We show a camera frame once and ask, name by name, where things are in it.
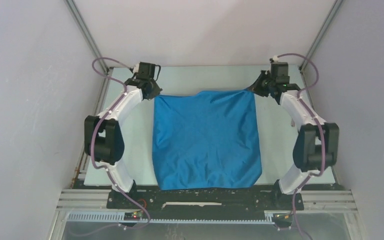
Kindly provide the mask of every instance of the white panel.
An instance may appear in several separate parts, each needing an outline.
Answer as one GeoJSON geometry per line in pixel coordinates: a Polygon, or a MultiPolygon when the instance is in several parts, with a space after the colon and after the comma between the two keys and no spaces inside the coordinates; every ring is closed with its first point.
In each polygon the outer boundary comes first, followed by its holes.
{"type": "Polygon", "coordinates": [[[101,78],[62,0],[0,1],[0,240],[46,238],[101,78]]]}
{"type": "Polygon", "coordinates": [[[352,190],[367,239],[384,239],[384,1],[345,1],[314,62],[315,109],[340,128],[338,180],[352,190]]]}
{"type": "MultiPolygon", "coordinates": [[[[101,53],[128,65],[255,65],[305,54],[334,0],[77,0],[101,53]]],[[[292,63],[301,60],[292,58],[292,63]]]]}

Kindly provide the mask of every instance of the gray wall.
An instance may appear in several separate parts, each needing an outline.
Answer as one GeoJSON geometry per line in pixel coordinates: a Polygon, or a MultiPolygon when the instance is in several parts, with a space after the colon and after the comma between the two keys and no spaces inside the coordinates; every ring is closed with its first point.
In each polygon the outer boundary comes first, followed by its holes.
{"type": "Polygon", "coordinates": [[[0,239],[45,239],[102,82],[62,0],[0,1],[0,239]]]}
{"type": "Polygon", "coordinates": [[[384,239],[384,1],[345,1],[313,60],[321,75],[315,109],[341,131],[339,180],[369,238],[384,239]]]}

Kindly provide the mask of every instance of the black mounting plate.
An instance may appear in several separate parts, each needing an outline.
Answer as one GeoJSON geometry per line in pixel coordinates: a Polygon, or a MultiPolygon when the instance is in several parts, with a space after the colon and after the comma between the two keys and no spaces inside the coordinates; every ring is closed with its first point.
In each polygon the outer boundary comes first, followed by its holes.
{"type": "MultiPolygon", "coordinates": [[[[160,190],[158,186],[138,185],[129,195],[144,205],[153,219],[175,220],[264,220],[265,211],[292,210],[292,195],[277,204],[266,185],[249,188],[226,189],[205,188],[188,190],[160,190]],[[170,205],[167,203],[220,203],[220,205],[170,205]]],[[[295,198],[297,210],[304,210],[301,194],[295,198]]],[[[120,192],[111,190],[106,207],[108,209],[138,209],[120,192]]]]}

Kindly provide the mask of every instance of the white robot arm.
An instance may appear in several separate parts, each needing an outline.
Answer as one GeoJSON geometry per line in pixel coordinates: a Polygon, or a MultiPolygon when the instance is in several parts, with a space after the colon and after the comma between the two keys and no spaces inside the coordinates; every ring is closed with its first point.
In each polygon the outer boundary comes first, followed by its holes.
{"type": "Polygon", "coordinates": [[[271,96],[291,116],[298,127],[298,137],[293,148],[293,165],[273,186],[275,195],[292,195],[309,177],[317,176],[322,169],[322,146],[317,138],[324,137],[324,169],[335,165],[338,153],[339,128],[327,123],[299,94],[300,88],[289,83],[288,63],[271,59],[269,71],[261,71],[248,90],[262,97],[271,96]]]}
{"type": "Polygon", "coordinates": [[[151,100],[156,97],[162,89],[154,80],[155,67],[161,67],[152,63],[141,62],[133,69],[133,77],[129,78],[126,84],[126,92],[122,92],[109,108],[100,112],[97,116],[88,116],[84,121],[84,145],[85,152],[90,155],[92,135],[98,121],[108,112],[102,124],[99,126],[99,134],[94,143],[95,164],[105,166],[113,181],[112,189],[129,193],[135,184],[133,178],[123,161],[125,149],[121,126],[130,111],[140,104],[143,100],[151,100]]]}

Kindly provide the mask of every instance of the blue cloth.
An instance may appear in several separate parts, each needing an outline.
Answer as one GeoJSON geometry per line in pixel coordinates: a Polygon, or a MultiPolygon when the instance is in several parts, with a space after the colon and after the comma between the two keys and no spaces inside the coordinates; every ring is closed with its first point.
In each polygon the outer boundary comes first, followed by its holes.
{"type": "Polygon", "coordinates": [[[251,187],[262,173],[254,94],[157,96],[152,161],[162,190],[251,187]]]}

